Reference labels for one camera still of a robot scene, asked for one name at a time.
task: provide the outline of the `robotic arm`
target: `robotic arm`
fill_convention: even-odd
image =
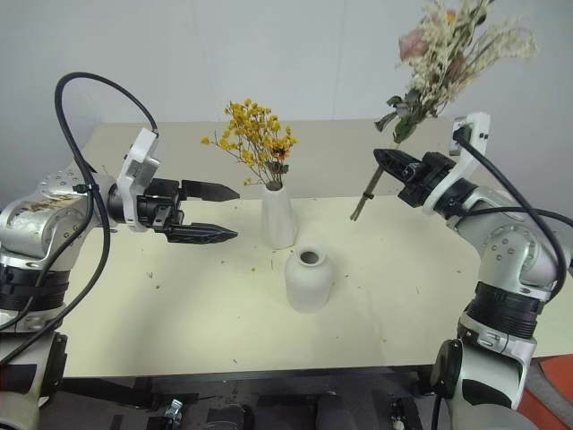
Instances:
[[[486,140],[481,126],[489,117],[473,114],[458,124],[466,137]],[[461,139],[462,133],[454,134]],[[472,146],[484,150],[484,142]],[[458,321],[458,337],[446,340],[432,370],[437,396],[449,400],[453,428],[535,428],[517,409],[527,369],[535,351],[537,315],[552,298],[558,278],[556,256],[545,234],[526,216],[482,209],[515,206],[500,193],[472,184],[464,176],[473,170],[462,152],[461,168],[438,152],[422,160],[400,150],[375,150],[379,169],[352,219],[382,172],[405,187],[398,197],[426,213],[439,213],[448,227],[479,253],[481,264],[475,297]],[[571,250],[562,245],[566,261]]]
[[[153,229],[165,234],[168,242],[186,244],[236,237],[236,232],[211,224],[183,224],[180,203],[187,198],[223,202],[239,194],[223,185],[185,180],[180,185],[179,181],[154,178],[160,150],[156,134],[142,129],[117,181],[93,174],[112,227],[126,223],[134,232]],[[80,171],[73,168],[48,175],[33,194],[12,202],[0,213],[0,359],[65,308],[68,277],[83,241],[101,225],[96,212],[86,229],[51,264],[40,286],[37,280],[86,216],[89,197],[81,182]],[[0,428],[37,428],[38,399],[55,392],[63,377],[66,341],[64,335],[51,331],[0,367]]]

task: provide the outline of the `table surface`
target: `table surface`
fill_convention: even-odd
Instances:
[[[471,300],[479,259],[437,215],[391,196],[294,199],[297,244],[323,244],[336,266],[329,302],[299,314],[286,296],[291,249],[260,238],[256,200],[185,202],[187,222],[239,232],[215,245],[169,244],[119,227],[104,274],[65,320],[65,375],[127,376],[404,366],[433,363]],[[68,297],[97,263],[88,237]],[[539,317],[537,356],[573,352],[573,285]]]

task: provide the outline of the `cable connector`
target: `cable connector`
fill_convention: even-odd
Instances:
[[[88,191],[99,190],[98,184],[77,184],[72,189],[78,194],[87,194]]]

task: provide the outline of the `round white vase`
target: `round white vase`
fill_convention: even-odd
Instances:
[[[332,261],[319,245],[303,245],[286,262],[286,295],[299,312],[317,312],[329,300],[334,279]]]

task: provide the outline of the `red object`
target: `red object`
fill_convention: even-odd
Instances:
[[[569,430],[553,413],[526,389],[517,412],[528,417],[541,430]]]
[[[555,390],[573,405],[573,355],[548,358],[541,368]]]

